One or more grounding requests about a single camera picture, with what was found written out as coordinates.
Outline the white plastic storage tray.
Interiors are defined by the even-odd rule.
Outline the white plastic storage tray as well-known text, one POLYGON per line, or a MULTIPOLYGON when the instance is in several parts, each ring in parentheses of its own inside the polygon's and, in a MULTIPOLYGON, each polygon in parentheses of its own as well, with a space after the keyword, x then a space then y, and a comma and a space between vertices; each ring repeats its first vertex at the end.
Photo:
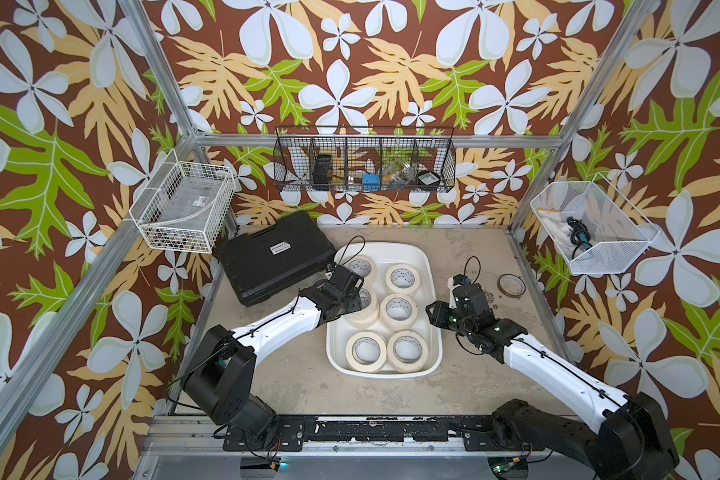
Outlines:
POLYGON ((392 242, 341 248, 338 263, 363 277, 361 310, 330 323, 328 361, 339 372, 367 379, 413 379, 441 364, 442 335, 426 307, 436 300, 427 255, 392 242))

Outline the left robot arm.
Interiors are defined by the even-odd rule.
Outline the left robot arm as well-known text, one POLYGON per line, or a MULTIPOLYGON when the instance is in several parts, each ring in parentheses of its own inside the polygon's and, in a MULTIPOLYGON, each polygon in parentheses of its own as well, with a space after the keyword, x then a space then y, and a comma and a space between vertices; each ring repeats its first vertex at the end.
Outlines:
POLYGON ((181 391, 214 424, 238 428, 245 439, 269 445, 278 416, 251 394, 256 367, 298 336, 358 312, 363 287, 362 276, 336 264, 328 278, 301 289, 276 312, 234 330, 211 328, 178 381, 181 391))

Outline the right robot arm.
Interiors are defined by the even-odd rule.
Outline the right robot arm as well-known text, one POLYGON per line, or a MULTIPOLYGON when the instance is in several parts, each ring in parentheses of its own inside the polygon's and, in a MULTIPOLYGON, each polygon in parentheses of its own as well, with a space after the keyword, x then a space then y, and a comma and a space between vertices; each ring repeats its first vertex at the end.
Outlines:
POLYGON ((511 400, 491 416, 491 439, 503 448, 541 446, 591 468, 601 479, 663 479, 680 456, 657 401, 633 396, 580 370, 526 328, 498 318, 478 283, 453 277, 447 301, 425 311, 432 326, 471 343, 477 354, 524 374, 565 404, 574 419, 511 400))

